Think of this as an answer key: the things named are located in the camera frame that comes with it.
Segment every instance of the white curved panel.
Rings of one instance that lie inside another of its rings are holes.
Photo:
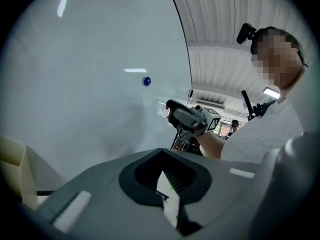
[[[101,162],[170,148],[176,130],[164,104],[186,105],[190,89],[173,0],[35,0],[1,56],[0,134],[69,181]],[[38,188],[53,188],[31,160]]]

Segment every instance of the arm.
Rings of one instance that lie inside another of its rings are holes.
[[[203,147],[208,157],[215,159],[221,158],[221,151],[226,142],[225,140],[220,139],[213,132],[205,133],[199,137],[196,137],[196,139]]]

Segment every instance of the white shirt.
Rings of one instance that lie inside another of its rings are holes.
[[[264,154],[279,149],[287,140],[301,135],[303,128],[287,102],[275,102],[265,114],[255,117],[232,134],[225,142],[221,159],[261,163]]]

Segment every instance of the person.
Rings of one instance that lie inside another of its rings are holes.
[[[239,128],[239,121],[235,120],[235,119],[232,120],[232,122],[231,122],[232,131],[229,131],[228,134],[226,136],[224,136],[222,139],[225,141],[228,140],[230,138],[230,136],[238,130],[238,128]]]
[[[251,45],[252,63],[269,83],[279,88],[280,97],[263,116],[257,116],[228,141],[212,132],[197,137],[206,156],[228,161],[260,163],[264,154],[281,148],[303,132],[300,121],[287,102],[287,94],[305,72],[301,45],[288,32],[267,27],[256,32]]]

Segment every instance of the blue dot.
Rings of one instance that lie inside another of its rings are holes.
[[[145,86],[149,86],[151,84],[151,78],[147,76],[143,81]]]

